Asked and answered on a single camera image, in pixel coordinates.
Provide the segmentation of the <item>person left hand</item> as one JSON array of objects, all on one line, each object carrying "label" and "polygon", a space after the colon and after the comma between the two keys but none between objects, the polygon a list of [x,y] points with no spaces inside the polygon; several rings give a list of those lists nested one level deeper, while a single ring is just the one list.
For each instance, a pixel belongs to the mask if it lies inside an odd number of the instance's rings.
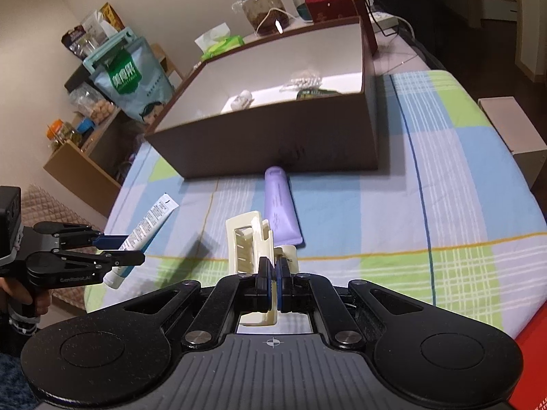
[{"label": "person left hand", "polygon": [[1,313],[8,311],[8,299],[15,299],[21,304],[30,304],[34,306],[34,311],[38,316],[46,315],[52,304],[51,291],[40,292],[35,298],[32,298],[27,289],[16,279],[0,278],[1,287]]}]

